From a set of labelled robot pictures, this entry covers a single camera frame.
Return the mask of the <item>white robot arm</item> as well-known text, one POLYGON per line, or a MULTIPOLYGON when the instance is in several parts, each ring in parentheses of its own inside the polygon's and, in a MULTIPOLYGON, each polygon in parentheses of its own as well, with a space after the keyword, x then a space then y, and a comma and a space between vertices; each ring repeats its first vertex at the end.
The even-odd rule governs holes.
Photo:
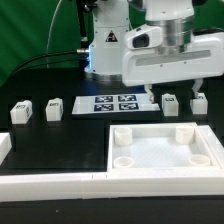
POLYGON ((93 13, 94 39, 86 76, 142 85, 224 74, 224 32, 193 33, 195 0, 81 0, 93 13))

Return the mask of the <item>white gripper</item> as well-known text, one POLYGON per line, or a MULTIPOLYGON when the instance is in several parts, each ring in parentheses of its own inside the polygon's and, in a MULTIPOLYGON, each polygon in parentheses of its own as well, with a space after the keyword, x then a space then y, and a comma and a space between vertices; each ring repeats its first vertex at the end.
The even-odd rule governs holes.
POLYGON ((183 53, 164 55, 156 48, 127 50, 122 61, 122 82, 126 86, 144 85, 151 103, 151 84, 195 79, 192 91, 197 98, 202 78, 223 74, 224 32, 195 36, 183 53))

